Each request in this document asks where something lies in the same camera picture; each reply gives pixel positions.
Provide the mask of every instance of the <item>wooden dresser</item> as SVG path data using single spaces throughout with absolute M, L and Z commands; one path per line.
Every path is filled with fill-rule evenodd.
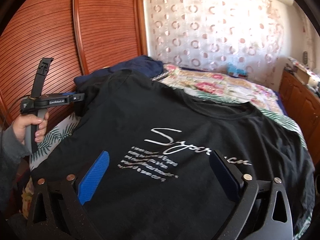
M 314 164 L 320 161 L 320 98 L 283 71 L 279 89 L 288 116 L 300 126 Z

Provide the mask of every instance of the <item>black cable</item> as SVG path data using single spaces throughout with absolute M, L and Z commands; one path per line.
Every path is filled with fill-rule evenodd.
M 1 128 L 1 135 L 0 135 L 0 161 L 1 161 L 1 155 L 2 155 L 2 138 L 3 138 L 3 128 L 4 128 L 4 125 L 5 125 L 5 120 L 7 119 L 8 117 L 8 114 L 10 113 L 10 110 L 11 108 L 21 99 L 25 98 L 25 97 L 29 97 L 30 95 L 24 95 L 22 97 L 19 97 L 17 100 L 15 100 L 11 106 L 9 107 L 9 109 L 7 110 L 7 113 L 5 114 L 5 117 L 4 117 L 4 120 L 3 120 L 3 124 L 2 124 L 2 128 Z

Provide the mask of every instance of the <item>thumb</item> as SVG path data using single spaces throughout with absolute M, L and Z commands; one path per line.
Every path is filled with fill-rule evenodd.
M 19 128 L 25 128 L 31 124 L 40 124 L 43 120 L 34 114 L 20 115 L 15 123 Z

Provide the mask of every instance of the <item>folded dark blue garment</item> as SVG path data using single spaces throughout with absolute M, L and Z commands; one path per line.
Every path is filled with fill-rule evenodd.
M 73 81 L 76 86 L 79 87 L 92 77 L 107 76 L 122 69 L 137 70 L 145 74 L 148 78 L 153 78 L 163 72 L 163 63 L 162 61 L 153 60 L 151 57 L 142 55 L 128 61 L 120 62 L 112 67 L 96 70 L 89 75 L 75 77 Z

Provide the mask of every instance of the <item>blue gripper pad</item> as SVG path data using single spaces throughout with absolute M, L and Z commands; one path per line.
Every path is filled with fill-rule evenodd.
M 78 199 L 81 205 L 91 200 L 109 166 L 109 161 L 109 153 L 103 151 L 87 171 L 86 175 L 82 178 L 78 186 Z

